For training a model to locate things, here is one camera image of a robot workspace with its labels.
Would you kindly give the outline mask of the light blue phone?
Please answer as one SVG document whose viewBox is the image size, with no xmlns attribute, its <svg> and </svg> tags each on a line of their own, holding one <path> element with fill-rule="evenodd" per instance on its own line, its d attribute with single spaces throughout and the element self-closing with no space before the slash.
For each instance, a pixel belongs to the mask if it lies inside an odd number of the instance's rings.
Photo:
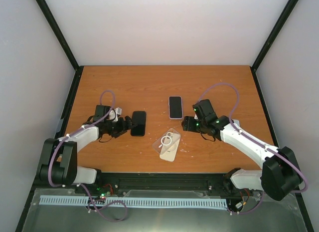
<svg viewBox="0 0 319 232">
<path fill-rule="evenodd" d="M 238 127 L 240 127 L 240 122 L 239 122 L 239 120 L 234 119 L 234 120 L 232 120 L 232 121 L 233 121 L 234 124 L 236 124 Z"/>
</svg>

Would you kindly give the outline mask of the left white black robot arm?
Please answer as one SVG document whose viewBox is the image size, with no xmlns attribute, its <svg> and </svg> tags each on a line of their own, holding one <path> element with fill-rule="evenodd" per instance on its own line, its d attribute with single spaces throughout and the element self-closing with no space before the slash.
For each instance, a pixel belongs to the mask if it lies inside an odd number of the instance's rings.
<svg viewBox="0 0 319 232">
<path fill-rule="evenodd" d="M 97 105 L 95 114 L 78 130 L 58 139 L 45 140 L 36 178 L 53 187 L 86 184 L 92 193 L 101 192 L 104 181 L 98 177 L 100 171 L 78 166 L 77 154 L 105 134 L 118 138 L 137 126 L 131 117 L 121 117 L 121 113 L 119 107 Z"/>
</svg>

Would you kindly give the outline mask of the left black side rail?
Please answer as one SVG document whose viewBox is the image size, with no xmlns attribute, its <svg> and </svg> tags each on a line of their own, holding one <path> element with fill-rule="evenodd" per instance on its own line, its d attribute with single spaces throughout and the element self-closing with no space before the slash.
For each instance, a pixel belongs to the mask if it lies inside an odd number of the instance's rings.
<svg viewBox="0 0 319 232">
<path fill-rule="evenodd" d="M 56 130 L 56 134 L 55 134 L 55 138 L 61 137 L 64 135 L 66 128 L 67 128 L 67 124 L 69 121 L 69 117 L 71 114 L 71 110 L 73 107 L 73 103 L 75 100 L 75 96 L 78 90 L 78 86 L 81 80 L 81 76 L 83 73 L 83 69 L 84 66 L 80 66 L 79 68 L 76 69 L 71 86 L 70 86 L 70 90 L 68 92 L 65 104 L 64 104 L 64 108 L 62 111 L 62 115 Z"/>
</svg>

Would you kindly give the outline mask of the right wired connector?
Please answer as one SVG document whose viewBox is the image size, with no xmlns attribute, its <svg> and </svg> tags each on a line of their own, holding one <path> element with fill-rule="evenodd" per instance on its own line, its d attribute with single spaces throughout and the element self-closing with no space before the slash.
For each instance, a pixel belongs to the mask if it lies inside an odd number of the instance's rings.
<svg viewBox="0 0 319 232">
<path fill-rule="evenodd" d="M 238 202 L 236 205 L 235 205 L 235 208 L 237 209 L 237 211 L 241 211 L 244 206 L 247 204 L 249 198 L 250 198 L 250 192 L 248 189 L 242 189 L 240 191 L 240 197 L 241 197 L 241 201 Z"/>
</svg>

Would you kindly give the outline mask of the black frame post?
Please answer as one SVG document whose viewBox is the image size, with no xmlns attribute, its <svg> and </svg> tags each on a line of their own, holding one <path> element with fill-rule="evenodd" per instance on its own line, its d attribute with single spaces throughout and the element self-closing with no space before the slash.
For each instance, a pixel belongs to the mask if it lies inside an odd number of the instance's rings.
<svg viewBox="0 0 319 232">
<path fill-rule="evenodd" d="M 35 0 L 75 71 L 80 67 L 46 0 Z"/>
<path fill-rule="evenodd" d="M 257 69 L 261 65 L 262 61 L 264 60 L 265 56 L 267 55 L 268 51 L 270 50 L 272 44 L 276 40 L 277 36 L 279 35 L 280 31 L 282 30 L 282 28 L 285 25 L 286 21 L 288 20 L 289 16 L 293 12 L 298 1 L 299 0 L 288 0 L 287 1 L 280 16 L 277 19 L 275 25 L 273 26 L 266 41 L 264 42 L 260 52 L 258 53 L 254 63 L 251 66 L 252 73 L 257 72 Z"/>
</svg>

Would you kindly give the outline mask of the right black frame post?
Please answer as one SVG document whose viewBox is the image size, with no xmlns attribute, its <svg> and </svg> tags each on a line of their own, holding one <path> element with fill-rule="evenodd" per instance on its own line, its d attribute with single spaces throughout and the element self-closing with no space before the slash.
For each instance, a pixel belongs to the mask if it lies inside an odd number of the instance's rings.
<svg viewBox="0 0 319 232">
<path fill-rule="evenodd" d="M 266 41 L 264 42 L 260 52 L 258 53 L 254 63 L 251 66 L 252 73 L 257 72 L 257 69 L 261 65 L 262 61 L 264 60 L 265 56 L 267 55 L 268 51 L 270 50 L 272 44 L 276 40 L 277 36 L 279 35 L 280 31 L 282 30 L 282 28 L 285 25 L 286 21 L 288 20 L 289 16 L 293 12 L 298 1 L 299 0 L 288 0 L 287 1 L 280 16 L 277 19 L 275 25 L 273 26 Z"/>
</svg>

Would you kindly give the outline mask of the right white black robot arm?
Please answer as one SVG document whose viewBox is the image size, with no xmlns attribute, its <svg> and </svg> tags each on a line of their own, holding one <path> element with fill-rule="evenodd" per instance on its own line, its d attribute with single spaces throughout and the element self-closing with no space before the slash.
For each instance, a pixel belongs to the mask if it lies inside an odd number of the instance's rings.
<svg viewBox="0 0 319 232">
<path fill-rule="evenodd" d="M 236 169 L 231 172 L 229 180 L 233 187 L 264 191 L 280 201 L 306 181 L 292 149 L 267 144 L 247 133 L 229 117 L 218 117 L 208 99 L 194 104 L 193 110 L 195 115 L 184 117 L 181 123 L 184 131 L 205 134 L 229 144 L 259 166 L 259 170 Z"/>
</svg>

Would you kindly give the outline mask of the left green controller board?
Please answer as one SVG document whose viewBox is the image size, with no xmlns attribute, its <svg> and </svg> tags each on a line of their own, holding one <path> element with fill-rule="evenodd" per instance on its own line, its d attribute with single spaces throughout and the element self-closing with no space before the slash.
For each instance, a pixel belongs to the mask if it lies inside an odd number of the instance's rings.
<svg viewBox="0 0 319 232">
<path fill-rule="evenodd" d="M 112 187 L 100 187 L 97 188 L 97 192 L 100 195 L 100 199 L 105 199 L 113 194 Z"/>
</svg>

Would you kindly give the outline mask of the cream white phone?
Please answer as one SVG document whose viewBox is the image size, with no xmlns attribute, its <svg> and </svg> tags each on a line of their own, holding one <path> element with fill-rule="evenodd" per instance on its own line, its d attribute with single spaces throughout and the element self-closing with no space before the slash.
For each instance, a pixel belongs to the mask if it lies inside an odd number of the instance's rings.
<svg viewBox="0 0 319 232">
<path fill-rule="evenodd" d="M 162 160 L 173 162 L 176 157 L 179 142 L 180 135 L 178 133 L 168 132 L 161 139 L 161 151 L 159 157 Z"/>
</svg>

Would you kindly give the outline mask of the clear magsafe phone case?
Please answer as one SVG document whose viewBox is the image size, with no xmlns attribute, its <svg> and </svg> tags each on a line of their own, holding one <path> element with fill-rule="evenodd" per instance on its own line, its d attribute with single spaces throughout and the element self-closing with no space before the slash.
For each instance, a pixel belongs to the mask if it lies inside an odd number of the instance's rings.
<svg viewBox="0 0 319 232">
<path fill-rule="evenodd" d="M 180 133 L 175 129 L 170 128 L 152 144 L 152 148 L 159 155 L 166 152 L 172 152 L 178 148 L 180 138 Z"/>
</svg>

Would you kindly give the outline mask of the left black frame post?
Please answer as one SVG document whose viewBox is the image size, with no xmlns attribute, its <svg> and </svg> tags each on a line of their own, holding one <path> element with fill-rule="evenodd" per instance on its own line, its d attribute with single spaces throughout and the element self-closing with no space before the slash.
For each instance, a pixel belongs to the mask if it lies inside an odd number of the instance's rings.
<svg viewBox="0 0 319 232">
<path fill-rule="evenodd" d="M 46 0 L 35 0 L 75 71 L 80 67 Z"/>
</svg>

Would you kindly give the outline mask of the right black side rail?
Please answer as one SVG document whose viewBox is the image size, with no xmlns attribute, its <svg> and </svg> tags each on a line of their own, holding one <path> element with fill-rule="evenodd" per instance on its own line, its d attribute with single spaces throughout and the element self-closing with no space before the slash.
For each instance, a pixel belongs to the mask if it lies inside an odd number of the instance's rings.
<svg viewBox="0 0 319 232">
<path fill-rule="evenodd" d="M 256 74 L 256 72 L 254 71 L 254 69 L 252 67 L 250 67 L 250 70 L 251 70 L 251 73 L 252 73 L 252 77 L 253 77 L 253 80 L 254 80 L 258 95 L 259 95 L 259 99 L 260 99 L 260 102 L 261 102 L 261 105 L 262 105 L 262 108 L 263 108 L 263 112 L 265 114 L 265 118 L 266 118 L 266 121 L 267 121 L 267 124 L 268 124 L 268 128 L 269 128 L 269 131 L 270 131 L 270 134 L 271 134 L 272 142 L 274 143 L 275 146 L 278 147 L 279 146 L 278 140 L 276 138 L 274 127 L 273 127 L 272 122 L 271 122 L 271 118 L 270 118 L 270 115 L 269 115 L 269 112 L 268 112 L 268 109 L 267 109 L 267 105 L 265 103 L 264 96 L 263 96 L 263 93 L 262 93 L 262 90 L 261 90 L 261 87 L 260 87 L 260 83 L 259 83 L 258 78 L 257 78 L 257 74 Z"/>
</svg>

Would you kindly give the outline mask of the black aluminium frame rail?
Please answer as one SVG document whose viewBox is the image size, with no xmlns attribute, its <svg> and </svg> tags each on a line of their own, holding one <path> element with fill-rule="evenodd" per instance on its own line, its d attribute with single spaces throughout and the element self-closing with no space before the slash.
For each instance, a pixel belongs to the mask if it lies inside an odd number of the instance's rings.
<svg viewBox="0 0 319 232">
<path fill-rule="evenodd" d="M 220 197 L 239 197 L 241 192 L 252 195 L 248 187 L 235 188 L 226 174 L 100 173 L 96 182 L 86 187 L 94 196 L 110 192 L 122 197 L 130 190 L 194 191 Z"/>
</svg>

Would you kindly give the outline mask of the black side rail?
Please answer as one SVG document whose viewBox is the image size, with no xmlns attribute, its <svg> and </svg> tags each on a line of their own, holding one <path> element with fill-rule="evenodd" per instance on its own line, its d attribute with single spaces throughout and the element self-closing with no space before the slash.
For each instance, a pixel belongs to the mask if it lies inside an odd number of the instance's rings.
<svg viewBox="0 0 319 232">
<path fill-rule="evenodd" d="M 252 73 L 252 77 L 253 77 L 253 80 L 254 80 L 258 95 L 259 95 L 259 99 L 260 99 L 260 102 L 261 102 L 261 105 L 262 105 L 262 108 L 263 108 L 263 112 L 265 114 L 265 118 L 266 118 L 266 121 L 267 121 L 267 124 L 268 124 L 268 128 L 269 128 L 269 131 L 270 131 L 270 134 L 271 134 L 272 142 L 274 143 L 275 146 L 278 147 L 279 146 L 278 140 L 276 138 L 274 127 L 273 127 L 272 122 L 271 122 L 271 118 L 270 118 L 270 115 L 269 115 L 269 112 L 268 112 L 268 109 L 267 109 L 267 105 L 265 103 L 264 96 L 263 96 L 263 93 L 262 93 L 262 90 L 261 90 L 261 87 L 260 87 L 260 83 L 259 83 L 258 78 L 257 78 L 257 74 L 256 74 L 256 72 L 254 71 L 254 69 L 252 67 L 250 67 L 250 70 L 251 70 L 251 73 Z"/>
<path fill-rule="evenodd" d="M 71 110 L 73 107 L 73 103 L 75 100 L 75 96 L 78 90 L 78 86 L 81 80 L 81 76 L 83 73 L 83 69 L 84 66 L 80 66 L 79 68 L 76 69 L 71 86 L 70 86 L 70 90 L 68 92 L 65 104 L 64 104 L 64 108 L 62 111 L 62 115 L 56 130 L 56 134 L 55 134 L 55 138 L 61 137 L 64 135 L 66 128 L 67 128 L 67 124 L 69 121 L 69 117 L 71 114 Z"/>
</svg>

